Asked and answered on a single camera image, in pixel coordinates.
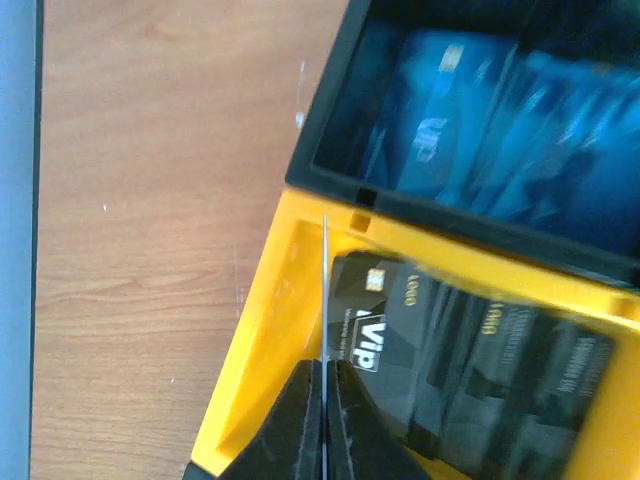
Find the black plastic container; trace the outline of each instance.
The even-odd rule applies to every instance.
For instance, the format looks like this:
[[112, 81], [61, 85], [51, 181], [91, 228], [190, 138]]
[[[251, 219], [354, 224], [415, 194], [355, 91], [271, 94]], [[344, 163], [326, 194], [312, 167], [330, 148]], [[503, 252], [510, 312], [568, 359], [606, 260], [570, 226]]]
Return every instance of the black plastic container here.
[[[403, 42], [417, 29], [505, 35], [516, 38], [523, 51], [640, 66], [640, 9], [634, 2], [351, 0], [287, 183], [508, 255], [638, 290], [640, 242], [635, 252], [618, 255], [358, 177]], [[640, 227], [640, 219], [631, 221]]]

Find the yellow box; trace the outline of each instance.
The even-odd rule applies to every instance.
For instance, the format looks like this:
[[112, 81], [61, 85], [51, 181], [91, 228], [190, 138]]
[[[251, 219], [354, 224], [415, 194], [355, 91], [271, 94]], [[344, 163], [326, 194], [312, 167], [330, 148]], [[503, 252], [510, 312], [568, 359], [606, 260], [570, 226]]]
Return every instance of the yellow box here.
[[[616, 349], [566, 477], [640, 479], [640, 297], [295, 190], [280, 199], [194, 463], [219, 475], [256, 434], [298, 360], [318, 356], [325, 213], [331, 259], [353, 250], [401, 255], [476, 293], [537, 303], [612, 336]], [[467, 478], [420, 461], [434, 479]]]

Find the yellow tray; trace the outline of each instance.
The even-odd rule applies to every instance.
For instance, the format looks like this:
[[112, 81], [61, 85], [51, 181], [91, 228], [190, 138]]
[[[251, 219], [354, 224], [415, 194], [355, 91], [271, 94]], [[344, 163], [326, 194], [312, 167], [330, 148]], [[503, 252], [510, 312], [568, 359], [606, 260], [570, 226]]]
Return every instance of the yellow tray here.
[[[566, 478], [640, 479], [640, 297], [295, 190], [280, 199], [194, 463], [219, 475], [256, 434], [298, 360], [318, 356], [325, 213], [332, 259], [353, 250], [402, 255], [476, 293], [534, 302], [614, 337]], [[420, 461], [434, 479], [467, 478]]]

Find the wooden surface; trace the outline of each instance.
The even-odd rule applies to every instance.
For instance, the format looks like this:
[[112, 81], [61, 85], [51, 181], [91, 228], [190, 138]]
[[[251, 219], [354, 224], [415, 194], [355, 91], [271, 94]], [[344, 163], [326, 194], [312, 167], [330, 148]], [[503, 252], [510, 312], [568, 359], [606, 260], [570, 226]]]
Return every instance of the wooden surface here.
[[33, 479], [181, 478], [345, 3], [48, 3]]

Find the wood grain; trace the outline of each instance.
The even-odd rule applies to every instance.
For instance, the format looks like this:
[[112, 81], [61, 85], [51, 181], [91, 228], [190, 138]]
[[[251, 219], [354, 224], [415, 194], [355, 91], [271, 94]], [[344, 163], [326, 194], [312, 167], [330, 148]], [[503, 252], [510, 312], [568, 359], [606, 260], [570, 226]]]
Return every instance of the wood grain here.
[[32, 478], [181, 478], [345, 3], [47, 4]]

